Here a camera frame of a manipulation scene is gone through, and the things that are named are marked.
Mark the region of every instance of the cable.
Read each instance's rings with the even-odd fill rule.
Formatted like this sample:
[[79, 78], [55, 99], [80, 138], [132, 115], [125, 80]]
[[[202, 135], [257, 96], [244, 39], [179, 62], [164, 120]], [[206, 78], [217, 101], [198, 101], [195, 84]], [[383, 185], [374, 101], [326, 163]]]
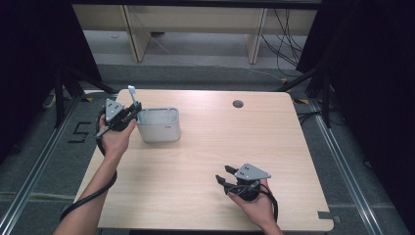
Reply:
[[[97, 129], [97, 132], [100, 130], [100, 124], [99, 124], [99, 121], [100, 121], [100, 118], [101, 118], [101, 116], [105, 113], [105, 108], [103, 108], [102, 110], [101, 110], [101, 112], [98, 114], [98, 118], [97, 118], [97, 122], [96, 122], [96, 129]], [[98, 148], [100, 149], [100, 151], [101, 151], [101, 153], [103, 154], [103, 156], [105, 156], [105, 149], [104, 149], [104, 147], [103, 147], [103, 144], [102, 144], [102, 141], [101, 141], [101, 139], [97, 139], [97, 145], [98, 145]], [[106, 186], [104, 186], [102, 189], [100, 189], [100, 190], [98, 190], [97, 192], [95, 192], [95, 193], [93, 193], [93, 194], [91, 194], [91, 195], [89, 195], [89, 196], [87, 196], [87, 197], [85, 197], [85, 198], [83, 198], [83, 199], [80, 199], [80, 200], [78, 200], [78, 201], [76, 201], [75, 203], [73, 203], [72, 205], [70, 205], [62, 214], [61, 214], [61, 221], [62, 220], [64, 220], [64, 218], [70, 213], [70, 212], [73, 212], [75, 209], [77, 209], [77, 208], [79, 208], [80, 206], [82, 206], [82, 205], [84, 205], [84, 204], [86, 204], [86, 203], [88, 203], [88, 202], [90, 202], [90, 201], [92, 201], [93, 199], [95, 199], [95, 198], [97, 198], [97, 197], [99, 197], [100, 195], [102, 195], [103, 193], [105, 193], [105, 192], [107, 192], [107, 190], [109, 190], [111, 187], [113, 187], [113, 185], [115, 184], [115, 182], [116, 182], [116, 178], [117, 178], [117, 173], [116, 173], [116, 171], [115, 171], [115, 174], [114, 174], [114, 176], [113, 176], [113, 178], [111, 179], [111, 181], [106, 185]]]

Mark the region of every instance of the floor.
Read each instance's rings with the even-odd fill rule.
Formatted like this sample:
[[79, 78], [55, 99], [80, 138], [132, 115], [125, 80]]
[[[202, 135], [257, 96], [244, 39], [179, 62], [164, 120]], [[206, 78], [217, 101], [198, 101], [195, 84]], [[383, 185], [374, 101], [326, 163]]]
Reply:
[[[248, 56], [245, 50], [245, 41], [242, 35], [231, 34], [209, 34], [209, 33], [155, 33], [152, 41], [147, 48], [144, 60], [136, 63], [131, 54], [128, 37], [125, 32], [105, 32], [105, 31], [85, 31], [86, 38], [93, 52], [94, 58], [99, 66], [132, 66], [132, 67], [205, 67], [205, 68], [239, 68], [250, 72], [262, 72], [266, 70], [279, 69], [281, 71], [293, 71], [295, 66], [277, 57], [262, 40], [258, 59], [255, 65], [248, 63]], [[281, 44], [275, 35], [266, 35], [265, 39], [275, 48], [287, 55], [291, 60], [295, 60], [291, 46]], [[306, 37], [294, 37], [297, 45], [303, 46]], [[279, 76], [273, 73], [267, 73], [266, 76], [278, 80], [289, 75], [299, 75], [290, 73], [288, 76]], [[91, 92], [95, 88], [84, 84], [86, 92]], [[296, 104], [299, 113], [309, 113], [317, 109], [318, 101], [312, 101], [304, 106], [301, 103]], [[86, 105], [81, 113], [97, 113], [97, 108]], [[54, 116], [51, 115], [53, 110], [46, 110], [44, 114], [38, 117], [34, 122], [53, 122]], [[313, 141], [307, 140], [311, 155], [319, 174], [324, 193], [329, 204], [329, 208], [335, 220], [335, 229], [327, 234], [409, 234], [388, 196], [383, 192], [382, 186], [376, 179], [370, 168], [363, 164], [364, 156], [353, 140], [352, 134], [348, 131], [345, 124], [342, 123], [341, 114], [334, 113], [331, 115], [332, 128], [327, 130], [322, 124], [319, 117], [313, 117], [303, 123], [305, 136], [320, 136]], [[6, 162], [0, 165], [0, 212], [5, 215], [10, 208], [16, 195], [19, 195], [22, 185], [29, 180], [27, 176], [30, 170], [37, 164], [37, 156], [42, 152], [45, 145], [48, 145], [48, 136], [54, 134], [53, 127], [44, 128], [37, 126], [27, 134], [25, 148], [22, 152], [17, 153], [14, 158], [8, 158]], [[39, 136], [37, 142], [32, 142], [33, 136]], [[86, 153], [92, 153], [93, 146], [82, 150]], [[54, 150], [58, 155], [65, 149], [57, 146]], [[30, 219], [37, 217], [37, 214], [44, 217], [59, 217], [62, 208], [59, 208], [61, 202], [70, 202], [74, 195], [70, 193], [70, 187], [61, 185], [59, 188], [50, 190], [46, 189], [48, 184], [54, 184], [54, 180], [59, 177], [71, 176], [71, 169], [78, 168], [84, 172], [88, 159], [82, 156], [75, 156], [77, 161], [73, 162], [70, 169], [61, 167], [61, 175], [50, 174], [48, 167], [39, 172], [43, 178], [40, 182], [32, 182], [33, 192], [30, 194], [29, 206], [18, 212], [21, 218], [11, 221], [10, 226], [16, 226], [12, 234], [24, 234], [36, 231], [32, 234], [44, 234], [50, 232], [50, 227], [56, 225], [56, 219], [44, 219], [43, 223], [33, 223], [31, 226]], [[54, 159], [50, 165], [60, 165]], [[116, 231], [105, 229], [103, 234], [128, 234], [126, 231]], [[156, 234], [147, 231], [142, 234]]]

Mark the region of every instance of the black cable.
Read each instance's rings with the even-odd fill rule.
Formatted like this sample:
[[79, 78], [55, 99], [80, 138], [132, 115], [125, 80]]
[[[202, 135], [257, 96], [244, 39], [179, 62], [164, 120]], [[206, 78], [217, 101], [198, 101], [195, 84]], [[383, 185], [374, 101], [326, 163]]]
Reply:
[[275, 49], [266, 39], [265, 39], [265, 37], [263, 36], [263, 35], [261, 35], [262, 36], [262, 39], [263, 39], [263, 41], [265, 42], [265, 44], [268, 46], [268, 48], [273, 52], [273, 53], [275, 53], [277, 56], [280, 56], [280, 57], [282, 57], [285, 61], [287, 61], [288, 63], [290, 63], [291, 65], [293, 65], [293, 66], [296, 66], [297, 64], [296, 64], [296, 62], [295, 61], [293, 61], [293, 60], [291, 60], [288, 56], [286, 56], [286, 55], [284, 55], [284, 54], [282, 54], [281, 52], [279, 52], [277, 49]]
[[[101, 112], [98, 114], [98, 117], [97, 117], [97, 122], [96, 122], [96, 129], [97, 129], [97, 132], [99, 132], [100, 131], [100, 119], [101, 119], [101, 116], [105, 113], [105, 111], [106, 111], [106, 109], [105, 109], [105, 107], [101, 110]], [[104, 147], [103, 147], [103, 144], [102, 144], [102, 141], [101, 141], [101, 139], [97, 139], [96, 140], [97, 141], [97, 145], [98, 145], [98, 148], [100, 149], [100, 151], [101, 151], [101, 153], [103, 154], [103, 156], [105, 156], [105, 149], [104, 149]], [[78, 200], [78, 201], [76, 201], [75, 203], [73, 203], [72, 205], [70, 205], [62, 214], [61, 214], [61, 221], [62, 220], [64, 220], [64, 218], [70, 213], [70, 212], [72, 212], [72, 211], [74, 211], [75, 209], [77, 209], [77, 208], [79, 208], [80, 206], [82, 206], [82, 205], [84, 205], [84, 204], [86, 204], [86, 203], [88, 203], [88, 202], [90, 202], [91, 200], [93, 200], [93, 199], [95, 199], [95, 198], [97, 198], [97, 197], [99, 197], [100, 195], [102, 195], [103, 193], [105, 193], [105, 192], [107, 192], [111, 187], [113, 187], [113, 185], [115, 184], [115, 182], [116, 182], [116, 178], [117, 178], [117, 173], [116, 173], [116, 171], [115, 171], [115, 173], [114, 173], [114, 176], [113, 176], [113, 178], [111, 179], [111, 181], [106, 185], [106, 186], [104, 186], [102, 189], [100, 189], [100, 190], [98, 190], [97, 192], [95, 192], [95, 193], [93, 193], [93, 194], [91, 194], [91, 195], [89, 195], [89, 196], [87, 196], [87, 197], [85, 197], [85, 198], [83, 198], [83, 199], [81, 199], [81, 200]]]

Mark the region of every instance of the hand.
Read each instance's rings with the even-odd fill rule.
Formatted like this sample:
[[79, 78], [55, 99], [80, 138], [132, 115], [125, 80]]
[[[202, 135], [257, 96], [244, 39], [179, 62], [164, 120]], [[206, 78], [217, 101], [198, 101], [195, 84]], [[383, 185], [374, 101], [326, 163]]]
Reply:
[[[261, 185], [260, 189], [267, 192], [269, 189], [268, 181], [266, 179], [260, 179], [260, 184], [266, 186], [265, 188]], [[265, 234], [282, 234], [274, 219], [272, 202], [266, 195], [260, 193], [252, 202], [247, 202], [232, 193], [228, 193], [228, 196], [242, 208], [248, 218], [264, 231]]]
[[[104, 115], [102, 115], [100, 118], [100, 129], [105, 127], [104, 118]], [[131, 132], [134, 130], [135, 125], [136, 119], [132, 119], [127, 127], [122, 131], [118, 132], [110, 130], [103, 135], [102, 143], [106, 152], [106, 156], [122, 156], [122, 154], [128, 148], [129, 137]]]

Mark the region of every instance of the tabletop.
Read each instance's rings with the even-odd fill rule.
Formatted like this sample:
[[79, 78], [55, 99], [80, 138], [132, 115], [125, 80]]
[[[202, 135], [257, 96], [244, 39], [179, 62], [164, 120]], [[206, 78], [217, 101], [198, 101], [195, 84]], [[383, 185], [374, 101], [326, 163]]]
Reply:
[[[181, 138], [146, 143], [136, 128], [119, 164], [99, 227], [255, 231], [215, 176], [236, 183], [224, 166], [249, 163], [271, 174], [284, 231], [329, 231], [328, 212], [292, 100], [287, 93], [137, 90], [143, 108], [174, 107]], [[116, 98], [129, 106], [127, 90]], [[233, 106], [242, 102], [242, 108]], [[103, 156], [95, 151], [80, 185], [86, 187]]]

